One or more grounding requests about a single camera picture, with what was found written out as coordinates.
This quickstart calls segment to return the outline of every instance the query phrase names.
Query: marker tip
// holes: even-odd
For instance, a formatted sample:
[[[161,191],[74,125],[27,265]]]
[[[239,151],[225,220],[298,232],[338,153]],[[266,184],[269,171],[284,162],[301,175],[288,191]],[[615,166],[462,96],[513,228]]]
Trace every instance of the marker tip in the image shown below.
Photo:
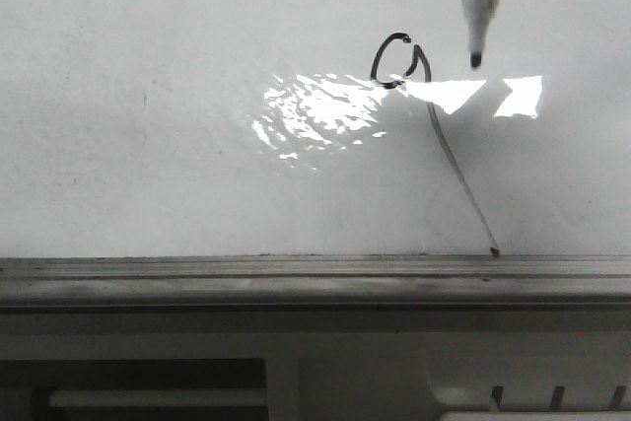
[[[477,68],[482,64],[482,53],[471,53],[471,67]]]

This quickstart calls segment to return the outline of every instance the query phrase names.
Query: white surface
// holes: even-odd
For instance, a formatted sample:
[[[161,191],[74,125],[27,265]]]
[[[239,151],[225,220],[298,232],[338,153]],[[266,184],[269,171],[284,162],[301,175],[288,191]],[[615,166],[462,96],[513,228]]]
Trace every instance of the white surface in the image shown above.
[[[630,5],[500,0],[473,73],[460,0],[0,0],[0,254],[487,252],[425,105],[362,83],[393,32],[474,93],[440,119],[503,253],[629,253]]]
[[[441,421],[628,421],[631,413],[446,413]]]

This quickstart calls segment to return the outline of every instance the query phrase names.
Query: whiteboard frame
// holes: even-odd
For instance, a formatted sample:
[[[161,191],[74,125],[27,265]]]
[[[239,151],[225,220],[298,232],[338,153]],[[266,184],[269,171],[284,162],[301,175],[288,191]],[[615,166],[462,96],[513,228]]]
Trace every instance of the whiteboard frame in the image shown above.
[[[628,303],[628,256],[0,259],[0,308]]]

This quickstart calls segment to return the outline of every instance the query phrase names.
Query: metal rail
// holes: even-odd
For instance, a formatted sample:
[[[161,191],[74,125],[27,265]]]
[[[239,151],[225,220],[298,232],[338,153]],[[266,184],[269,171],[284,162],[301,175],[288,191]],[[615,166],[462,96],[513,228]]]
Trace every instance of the metal rail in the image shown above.
[[[0,308],[524,303],[631,303],[631,257],[0,259]]]

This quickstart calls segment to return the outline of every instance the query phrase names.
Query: whiteboard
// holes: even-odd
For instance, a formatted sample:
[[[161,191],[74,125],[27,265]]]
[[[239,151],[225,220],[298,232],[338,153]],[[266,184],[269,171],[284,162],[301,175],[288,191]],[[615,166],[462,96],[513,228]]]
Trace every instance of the whiteboard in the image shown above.
[[[630,5],[0,0],[1,256],[630,253]]]

